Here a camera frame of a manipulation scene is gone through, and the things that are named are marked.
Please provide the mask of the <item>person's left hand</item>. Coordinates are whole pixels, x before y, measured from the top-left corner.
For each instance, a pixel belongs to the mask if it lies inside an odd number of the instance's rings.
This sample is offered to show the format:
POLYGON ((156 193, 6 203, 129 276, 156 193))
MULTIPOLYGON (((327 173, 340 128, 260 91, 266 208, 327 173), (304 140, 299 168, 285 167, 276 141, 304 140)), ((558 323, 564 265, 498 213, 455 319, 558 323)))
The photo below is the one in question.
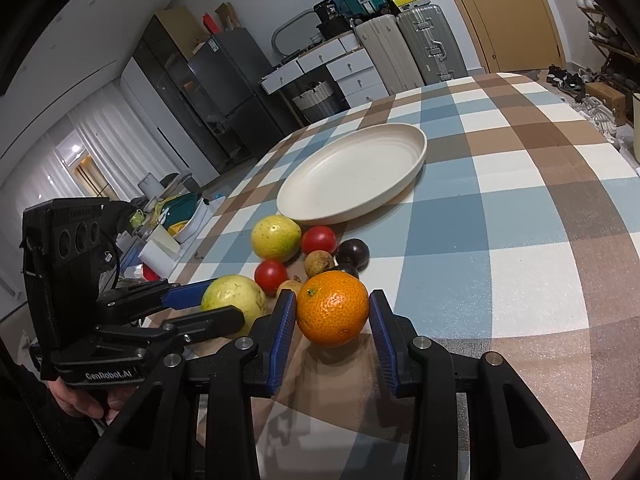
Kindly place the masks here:
POLYGON ((54 382, 46 382, 46 385, 58 406, 66 414, 76 417, 88 416, 92 419, 104 419, 107 424, 112 422, 136 391, 134 387, 115 387, 107 393, 106 405, 103 406, 84 390, 70 388, 61 378, 54 382))

